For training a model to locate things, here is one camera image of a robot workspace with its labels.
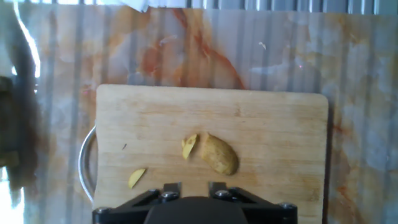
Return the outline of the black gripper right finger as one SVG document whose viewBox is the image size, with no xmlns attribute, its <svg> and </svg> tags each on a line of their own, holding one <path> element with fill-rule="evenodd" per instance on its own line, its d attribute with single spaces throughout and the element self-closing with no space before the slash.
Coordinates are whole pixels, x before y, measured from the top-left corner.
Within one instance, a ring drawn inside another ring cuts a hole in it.
<svg viewBox="0 0 398 224">
<path fill-rule="evenodd" d="M 220 190 L 228 191 L 228 188 L 225 182 L 209 182 L 208 190 L 210 194 L 215 194 Z"/>
</svg>

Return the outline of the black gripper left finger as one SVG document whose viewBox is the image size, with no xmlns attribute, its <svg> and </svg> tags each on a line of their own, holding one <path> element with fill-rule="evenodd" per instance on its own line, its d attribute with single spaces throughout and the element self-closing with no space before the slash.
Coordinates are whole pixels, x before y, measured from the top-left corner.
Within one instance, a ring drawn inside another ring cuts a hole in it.
<svg viewBox="0 0 398 224">
<path fill-rule="evenodd" d="M 181 182 L 166 183 L 163 186 L 163 192 L 174 192 L 179 194 L 181 192 Z"/>
</svg>

